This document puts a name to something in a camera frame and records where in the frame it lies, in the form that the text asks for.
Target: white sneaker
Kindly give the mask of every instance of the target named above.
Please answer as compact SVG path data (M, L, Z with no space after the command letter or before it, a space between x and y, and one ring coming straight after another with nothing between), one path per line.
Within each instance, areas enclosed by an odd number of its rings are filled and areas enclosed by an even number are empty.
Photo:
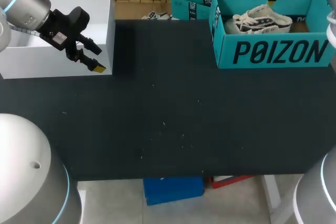
M288 33L293 20L275 13L268 5L260 5L243 15L233 15L224 24L227 34Z

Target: tiled floor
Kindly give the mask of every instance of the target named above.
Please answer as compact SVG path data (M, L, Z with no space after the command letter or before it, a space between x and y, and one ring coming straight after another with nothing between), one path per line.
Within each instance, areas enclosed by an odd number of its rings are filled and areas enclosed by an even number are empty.
M276 176L280 194L299 177ZM82 224L269 224L259 177L156 206L146 205L141 179L79 182L78 189L86 191Z

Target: blue bin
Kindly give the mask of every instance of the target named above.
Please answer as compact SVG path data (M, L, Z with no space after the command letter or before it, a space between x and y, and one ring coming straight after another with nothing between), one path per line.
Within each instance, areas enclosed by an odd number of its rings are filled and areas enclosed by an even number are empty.
M143 188L147 205L151 206L202 196L204 183L201 177L144 178Z

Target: robotic arm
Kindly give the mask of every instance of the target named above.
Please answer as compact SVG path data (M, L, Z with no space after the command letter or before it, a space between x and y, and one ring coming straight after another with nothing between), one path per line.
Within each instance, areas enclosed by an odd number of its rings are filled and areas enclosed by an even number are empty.
M95 59L90 59L77 49L77 41L94 54L101 53L101 49L92 39L80 34L86 29L90 16L81 7L76 7L69 15L59 10L51 11L49 0L0 0L0 52L11 40L11 29L24 33L38 35L56 49L65 49L69 60L78 60L86 65L90 71L102 73L106 68Z

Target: black table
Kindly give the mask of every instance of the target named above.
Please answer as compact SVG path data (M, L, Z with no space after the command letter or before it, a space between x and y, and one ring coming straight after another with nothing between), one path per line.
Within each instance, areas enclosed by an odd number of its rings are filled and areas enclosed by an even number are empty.
M304 173L336 144L328 68L219 70L207 21L118 21L114 75L0 81L75 179Z

